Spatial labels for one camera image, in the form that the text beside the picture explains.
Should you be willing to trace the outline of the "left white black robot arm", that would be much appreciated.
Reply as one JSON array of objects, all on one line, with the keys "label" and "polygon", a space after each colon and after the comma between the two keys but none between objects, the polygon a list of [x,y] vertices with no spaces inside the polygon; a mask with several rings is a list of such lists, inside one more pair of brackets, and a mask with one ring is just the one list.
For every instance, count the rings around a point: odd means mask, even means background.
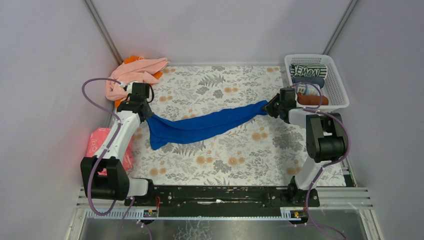
[{"label": "left white black robot arm", "polygon": [[153,89],[137,81],[124,89],[128,94],[111,113],[115,120],[109,134],[93,156],[80,163],[85,194],[90,199],[122,201],[145,196],[152,186],[151,180],[128,176],[124,156],[135,131],[153,115],[149,105]]}]

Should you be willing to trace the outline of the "brown towel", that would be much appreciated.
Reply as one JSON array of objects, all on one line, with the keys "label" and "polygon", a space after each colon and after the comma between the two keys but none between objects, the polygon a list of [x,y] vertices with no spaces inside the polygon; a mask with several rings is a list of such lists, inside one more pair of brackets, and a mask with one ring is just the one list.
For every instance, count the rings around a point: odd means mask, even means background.
[{"label": "brown towel", "polygon": [[319,95],[304,95],[300,92],[296,93],[297,102],[304,106],[328,106],[329,100],[326,96]]}]

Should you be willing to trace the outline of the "orange blue rabbit towel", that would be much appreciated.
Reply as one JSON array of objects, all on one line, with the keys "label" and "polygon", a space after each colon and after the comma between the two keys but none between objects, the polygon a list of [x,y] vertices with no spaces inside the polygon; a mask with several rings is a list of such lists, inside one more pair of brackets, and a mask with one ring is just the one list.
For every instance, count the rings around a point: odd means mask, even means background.
[{"label": "orange blue rabbit towel", "polygon": [[306,96],[319,96],[321,87],[318,84],[297,84],[294,86],[296,93]]}]

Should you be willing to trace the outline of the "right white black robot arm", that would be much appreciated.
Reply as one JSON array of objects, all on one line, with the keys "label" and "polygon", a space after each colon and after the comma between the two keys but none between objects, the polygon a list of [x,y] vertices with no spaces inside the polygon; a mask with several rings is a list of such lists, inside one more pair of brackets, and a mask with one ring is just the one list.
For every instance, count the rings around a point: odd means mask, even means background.
[{"label": "right white black robot arm", "polygon": [[305,129],[308,158],[287,186],[286,197],[291,201],[308,198],[324,168],[341,162],[350,149],[339,114],[298,107],[296,96],[293,88],[281,88],[263,107],[269,116]]}]

